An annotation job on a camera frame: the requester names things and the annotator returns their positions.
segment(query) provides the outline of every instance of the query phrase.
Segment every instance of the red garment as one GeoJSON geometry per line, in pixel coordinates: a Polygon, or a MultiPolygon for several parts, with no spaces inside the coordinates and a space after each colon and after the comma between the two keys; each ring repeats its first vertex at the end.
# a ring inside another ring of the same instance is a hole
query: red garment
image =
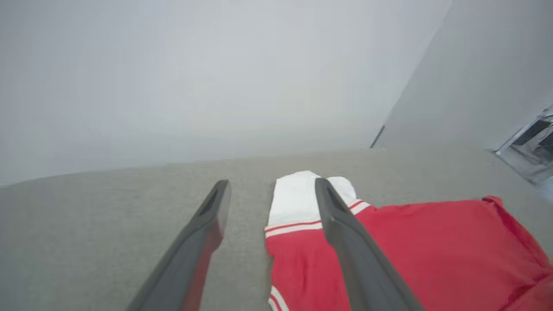
{"type": "MultiPolygon", "coordinates": [[[[553,267],[498,198],[369,206],[356,217],[426,310],[553,310],[553,267]]],[[[267,237],[273,309],[349,310],[322,229],[290,231],[267,237]]]]}

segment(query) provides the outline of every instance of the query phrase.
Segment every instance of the gray carpet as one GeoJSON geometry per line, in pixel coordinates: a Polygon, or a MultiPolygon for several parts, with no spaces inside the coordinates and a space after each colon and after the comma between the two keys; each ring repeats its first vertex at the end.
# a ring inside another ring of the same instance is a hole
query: gray carpet
{"type": "Polygon", "coordinates": [[[553,255],[553,208],[492,154],[371,149],[62,175],[0,189],[1,310],[122,310],[213,184],[232,183],[202,310],[269,310],[264,247],[275,179],[344,176],[376,205],[496,195],[553,255]]]}

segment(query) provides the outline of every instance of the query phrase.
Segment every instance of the striped trim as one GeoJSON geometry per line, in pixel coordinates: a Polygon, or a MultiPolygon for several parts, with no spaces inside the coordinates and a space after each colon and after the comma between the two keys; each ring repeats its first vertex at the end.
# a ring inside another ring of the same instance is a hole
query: striped trim
{"type": "Polygon", "coordinates": [[[286,302],[284,302],[284,298],[282,298],[282,295],[274,286],[271,286],[271,296],[268,302],[273,311],[290,311],[286,302]]]}
{"type": "MultiPolygon", "coordinates": [[[[358,214],[360,211],[366,209],[369,207],[370,204],[363,200],[359,200],[355,202],[353,205],[349,207],[351,210],[351,213],[353,215],[358,214]]],[[[285,234],[289,232],[294,231],[302,231],[302,230],[317,230],[322,229],[322,223],[321,220],[316,221],[310,221],[310,222],[295,222],[293,224],[287,224],[287,225],[278,225],[278,226],[267,226],[265,227],[265,238],[279,235],[279,234],[285,234]]]]}

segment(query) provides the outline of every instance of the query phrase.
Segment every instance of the white fabric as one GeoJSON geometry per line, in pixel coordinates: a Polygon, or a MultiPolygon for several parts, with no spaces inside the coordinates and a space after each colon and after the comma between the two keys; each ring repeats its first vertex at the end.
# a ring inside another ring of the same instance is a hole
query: white fabric
{"type": "MultiPolygon", "coordinates": [[[[315,179],[320,176],[303,171],[277,179],[267,228],[297,222],[321,220],[315,196],[315,179]]],[[[356,201],[353,185],[344,177],[327,178],[348,206],[356,201]]]]}

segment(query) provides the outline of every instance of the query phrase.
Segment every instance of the gray floor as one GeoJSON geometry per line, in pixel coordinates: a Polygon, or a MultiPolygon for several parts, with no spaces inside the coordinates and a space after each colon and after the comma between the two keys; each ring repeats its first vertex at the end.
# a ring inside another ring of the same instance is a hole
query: gray floor
{"type": "Polygon", "coordinates": [[[376,205],[496,195],[553,255],[553,208],[494,155],[431,147],[226,160],[43,178],[0,189],[1,310],[122,310],[219,179],[233,187],[202,310],[268,310],[276,178],[344,176],[376,205]]]}

